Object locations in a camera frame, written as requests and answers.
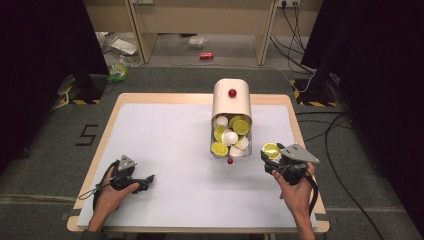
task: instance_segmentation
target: red can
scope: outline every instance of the red can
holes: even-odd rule
[[[213,59],[213,52],[201,53],[200,59]]]

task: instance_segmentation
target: human hand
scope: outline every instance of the human hand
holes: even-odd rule
[[[308,173],[312,176],[315,173],[315,166],[311,163],[306,164],[308,166]],[[284,180],[279,172],[273,170],[272,175],[278,185],[280,185],[280,199],[286,202],[288,209],[294,217],[299,239],[315,239],[309,219],[309,200],[312,191],[311,184],[306,178],[301,178],[298,184],[291,186]]]
[[[110,181],[108,180],[112,176],[113,169],[114,167],[109,170],[105,178],[106,180],[103,182],[102,192],[97,199],[93,217],[88,225],[88,231],[90,232],[100,232],[109,215],[118,208],[119,204],[128,194],[134,192],[139,187],[138,183],[133,183],[121,191],[115,190],[110,186]]]

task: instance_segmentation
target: white cup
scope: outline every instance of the white cup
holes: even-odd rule
[[[219,116],[214,123],[215,127],[218,126],[227,126],[228,125],[228,118],[226,118],[225,116]]]
[[[244,157],[246,153],[243,150],[240,150],[234,146],[230,147],[230,156],[231,157]]]
[[[238,135],[237,133],[227,129],[224,131],[224,133],[222,133],[222,142],[227,145],[227,146],[231,146],[235,143],[237,143],[238,141]]]
[[[234,146],[240,150],[244,150],[247,148],[247,146],[249,146],[249,139],[247,139],[246,136],[243,136],[243,138],[240,139],[240,141],[238,141],[237,143],[235,143]]]

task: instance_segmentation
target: black curtain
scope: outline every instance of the black curtain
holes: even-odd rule
[[[108,74],[81,0],[1,1],[0,170],[27,147],[69,75]]]
[[[347,110],[422,236],[423,16],[422,1],[324,0],[302,61],[339,75]]]

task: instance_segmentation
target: red ball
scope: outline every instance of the red ball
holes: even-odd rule
[[[235,97],[236,95],[237,91],[235,89],[230,89],[230,91],[228,91],[228,96]]]

